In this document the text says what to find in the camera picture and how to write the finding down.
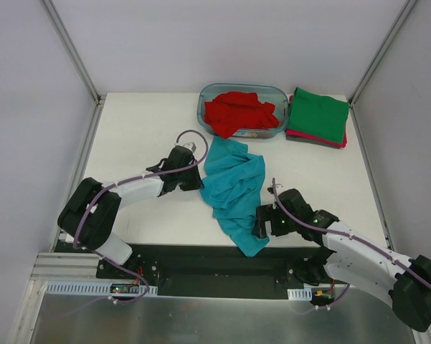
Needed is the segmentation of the teal t shirt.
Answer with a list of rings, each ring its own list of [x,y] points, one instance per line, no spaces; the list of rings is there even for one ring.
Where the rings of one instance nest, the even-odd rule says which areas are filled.
[[[263,156],[251,154],[244,143],[215,137],[204,170],[200,194],[212,217],[246,257],[254,257],[269,243],[252,233],[265,181]]]

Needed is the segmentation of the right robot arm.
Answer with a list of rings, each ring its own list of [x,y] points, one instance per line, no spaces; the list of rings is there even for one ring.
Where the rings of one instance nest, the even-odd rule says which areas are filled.
[[[268,224],[275,237],[297,233],[318,245],[293,269],[303,284],[345,282],[390,306],[411,329],[424,333],[431,326],[431,259],[411,258],[374,244],[332,213],[312,210],[294,188],[257,207],[252,233],[267,238]]]

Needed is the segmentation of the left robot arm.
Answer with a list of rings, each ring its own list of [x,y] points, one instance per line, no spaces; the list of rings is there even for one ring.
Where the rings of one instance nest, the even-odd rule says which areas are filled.
[[[164,196],[177,187],[193,191],[204,187],[196,165],[194,143],[175,145],[167,158],[151,166],[131,182],[113,182],[99,199],[95,197],[107,186],[94,178],[85,178],[61,211],[57,225],[73,242],[113,261],[113,271],[123,279],[137,270],[133,250],[113,233],[118,212],[148,198]]]

